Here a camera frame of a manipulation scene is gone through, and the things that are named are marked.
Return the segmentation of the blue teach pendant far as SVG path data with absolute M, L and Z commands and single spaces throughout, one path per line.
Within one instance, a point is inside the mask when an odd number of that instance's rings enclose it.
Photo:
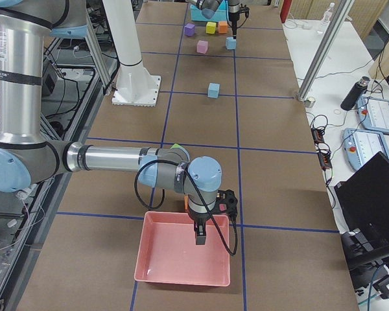
M 389 100 L 361 95 L 357 112 L 365 129 L 389 135 Z

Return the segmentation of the orange foam block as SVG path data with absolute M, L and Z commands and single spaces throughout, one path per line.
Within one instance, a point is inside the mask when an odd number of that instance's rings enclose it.
M 185 209 L 185 213 L 187 213 L 188 212 L 188 207 L 189 207 L 189 197 L 188 197 L 188 195 L 185 195 L 184 196 L 184 209 Z
M 219 21 L 217 25 L 217 32 L 219 34 L 227 34 L 228 33 L 228 22 L 227 21 Z

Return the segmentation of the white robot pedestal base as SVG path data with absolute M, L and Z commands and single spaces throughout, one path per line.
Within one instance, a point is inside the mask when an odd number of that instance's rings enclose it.
M 105 10 L 120 62 L 112 103 L 155 106 L 161 77 L 151 75 L 143 64 L 131 2 L 108 1 Z

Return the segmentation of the black water bottle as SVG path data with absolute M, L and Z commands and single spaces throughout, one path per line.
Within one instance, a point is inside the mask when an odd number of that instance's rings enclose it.
M 351 110 L 357 103 L 359 97 L 367 91 L 369 82 L 370 78 L 368 76 L 362 76 L 350 89 L 349 93 L 340 104 L 340 108 L 345 111 Z

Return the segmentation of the orange foam block left side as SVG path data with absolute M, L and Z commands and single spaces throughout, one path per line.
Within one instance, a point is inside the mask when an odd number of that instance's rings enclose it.
M 188 197 L 188 195 L 185 195 L 184 196 L 184 209 L 185 209 L 185 213 L 187 213 L 188 212 L 188 207 L 189 207 L 189 197 Z

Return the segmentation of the light pink foam block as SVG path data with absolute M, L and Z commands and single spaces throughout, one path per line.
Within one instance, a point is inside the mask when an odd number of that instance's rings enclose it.
M 196 52 L 200 54 L 206 54 L 208 47 L 209 43 L 207 41 L 199 40 L 196 44 Z

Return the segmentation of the small metal tin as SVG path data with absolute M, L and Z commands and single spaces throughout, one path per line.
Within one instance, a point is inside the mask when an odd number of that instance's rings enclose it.
M 315 105 L 316 99 L 314 97 L 308 97 L 305 101 L 305 107 L 308 109 L 312 109 Z

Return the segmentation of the red plastic bin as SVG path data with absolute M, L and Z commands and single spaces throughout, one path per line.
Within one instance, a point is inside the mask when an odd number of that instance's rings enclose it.
M 139 282 L 199 286 L 230 285 L 230 255 L 211 220 L 206 243 L 195 242 L 186 213 L 145 214 L 134 279 Z

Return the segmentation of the light blue foam block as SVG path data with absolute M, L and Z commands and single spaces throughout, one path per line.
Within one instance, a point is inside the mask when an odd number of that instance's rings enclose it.
M 237 47 L 237 40 L 233 37 L 226 38 L 226 49 L 229 51 L 235 50 Z
M 208 98 L 218 98 L 220 93 L 220 84 L 210 82 L 207 89 Z

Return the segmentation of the yellow foam block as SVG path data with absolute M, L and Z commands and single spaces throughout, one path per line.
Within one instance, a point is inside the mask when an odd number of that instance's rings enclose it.
M 215 22 L 209 21 L 206 23 L 206 34 L 215 34 L 217 24 Z

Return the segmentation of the aluminium frame post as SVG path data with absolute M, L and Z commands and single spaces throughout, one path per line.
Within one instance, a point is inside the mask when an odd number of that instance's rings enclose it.
M 330 24 L 324 32 L 324 36 L 318 46 L 314 58 L 312 59 L 305 78 L 303 79 L 303 82 L 301 83 L 301 86 L 298 90 L 298 93 L 296 95 L 297 100 L 301 102 L 304 102 L 306 100 L 310 88 L 313 82 L 315 81 L 317 74 L 320 71 L 321 66 L 324 60 L 326 59 L 327 54 L 354 2 L 354 0 L 345 0 L 341 1 L 337 6 L 336 11 L 333 17 L 331 18 Z

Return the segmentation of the orange foam block right side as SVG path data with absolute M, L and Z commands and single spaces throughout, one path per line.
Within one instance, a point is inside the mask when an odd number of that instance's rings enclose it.
M 217 32 L 219 34 L 227 34 L 228 33 L 228 22 L 227 21 L 219 21 L 217 25 Z

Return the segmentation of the purple foam block right side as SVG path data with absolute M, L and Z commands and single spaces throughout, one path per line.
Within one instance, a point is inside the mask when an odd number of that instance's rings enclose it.
M 192 23 L 187 23 L 185 26 L 184 26 L 184 34 L 187 36 L 187 37 L 193 37 L 195 35 L 195 24 L 192 24 Z

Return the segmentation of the blue teach pendant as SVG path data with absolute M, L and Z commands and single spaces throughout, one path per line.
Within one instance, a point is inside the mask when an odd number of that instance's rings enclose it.
M 365 129 L 389 135 L 389 100 L 361 95 L 357 112 Z
M 353 170 L 360 169 L 378 152 L 382 152 L 389 159 L 388 145 L 381 132 L 346 128 L 343 132 L 343 143 Z

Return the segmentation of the blue teach pendant near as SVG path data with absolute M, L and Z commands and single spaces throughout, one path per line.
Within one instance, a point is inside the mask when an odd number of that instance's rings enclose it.
M 378 152 L 382 152 L 389 159 L 388 145 L 381 132 L 346 128 L 343 132 L 343 143 L 353 170 L 360 169 Z

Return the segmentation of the clear plastic bottle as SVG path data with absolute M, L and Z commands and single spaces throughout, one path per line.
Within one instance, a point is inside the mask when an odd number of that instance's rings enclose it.
M 335 7 L 335 4 L 333 2 L 331 2 L 328 6 L 328 8 L 326 9 L 326 11 L 324 12 L 323 14 L 323 17 L 321 19 L 321 24 L 323 25 L 328 25 L 330 20 L 331 20 L 331 16 L 333 15 L 333 9 Z

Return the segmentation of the black laptop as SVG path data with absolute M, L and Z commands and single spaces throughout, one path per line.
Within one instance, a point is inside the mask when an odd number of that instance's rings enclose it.
M 335 192 L 350 229 L 370 230 L 389 241 L 389 159 L 382 152 L 337 183 Z

